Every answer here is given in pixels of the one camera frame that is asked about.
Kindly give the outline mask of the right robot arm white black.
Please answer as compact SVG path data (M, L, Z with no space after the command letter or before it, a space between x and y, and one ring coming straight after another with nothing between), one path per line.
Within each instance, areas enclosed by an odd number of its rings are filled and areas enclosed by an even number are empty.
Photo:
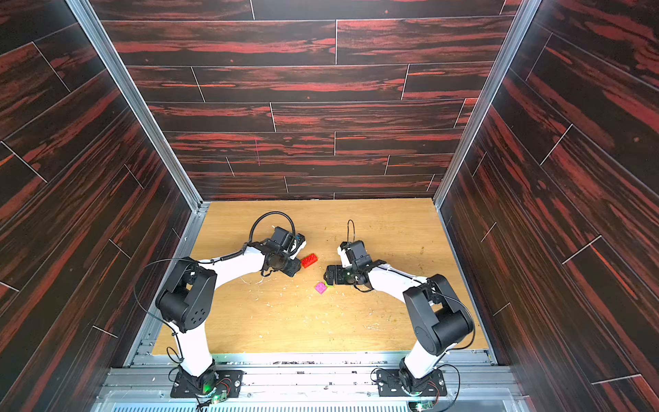
M413 276L383 260L373 260L361 240L341 243L337 253L342 263L327 267L327 285L348 285L361 293L386 293L407 308L416 343L399 365L398 381L405 391L416 393L436 383L439 375L435 366L442 356L475 332L469 309L446 277Z

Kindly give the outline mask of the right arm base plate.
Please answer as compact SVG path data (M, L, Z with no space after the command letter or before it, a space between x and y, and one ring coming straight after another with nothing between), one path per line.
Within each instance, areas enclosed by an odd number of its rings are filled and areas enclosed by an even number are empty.
M447 395L446 381L439 369L417 379L408 371L376 367L370 373L381 397L436 397Z

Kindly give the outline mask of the red long lego brick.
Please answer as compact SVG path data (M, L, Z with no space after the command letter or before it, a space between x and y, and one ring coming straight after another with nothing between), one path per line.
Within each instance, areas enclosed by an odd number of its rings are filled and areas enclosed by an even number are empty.
M303 257L303 259L300 259L300 264L304 269L306 269L306 268L309 268L310 266L316 264L318 261L319 261L319 258L317 257L317 255L315 253L311 253L311 254Z

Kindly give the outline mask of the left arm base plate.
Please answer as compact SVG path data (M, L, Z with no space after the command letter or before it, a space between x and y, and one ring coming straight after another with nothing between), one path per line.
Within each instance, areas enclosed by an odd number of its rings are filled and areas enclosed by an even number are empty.
M197 377L179 367L170 397L198 400L237 398L240 395L243 377L243 371L221 370L214 367Z

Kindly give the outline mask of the aluminium front rail frame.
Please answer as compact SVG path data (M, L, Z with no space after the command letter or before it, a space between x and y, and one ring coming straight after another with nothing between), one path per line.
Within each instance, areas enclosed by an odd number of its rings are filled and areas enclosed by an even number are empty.
M387 383L401 352L219 355L219 369L238 371L230 396L174 398L174 370L163 357L111 370L94 411L530 411L509 367L483 351L454 352L439 383L411 397Z

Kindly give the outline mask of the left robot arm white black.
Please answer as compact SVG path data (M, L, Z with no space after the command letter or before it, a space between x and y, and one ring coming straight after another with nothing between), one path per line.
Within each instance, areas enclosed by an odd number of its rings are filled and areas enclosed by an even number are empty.
M277 227L271 237L249 241L229 255L206 260L183 257L175 264L155 305L172 328L182 356L178 375L197 394L209 394L219 381L205 331L216 289L256 272L281 271L293 277L300 271L297 255L304 247L303 234Z

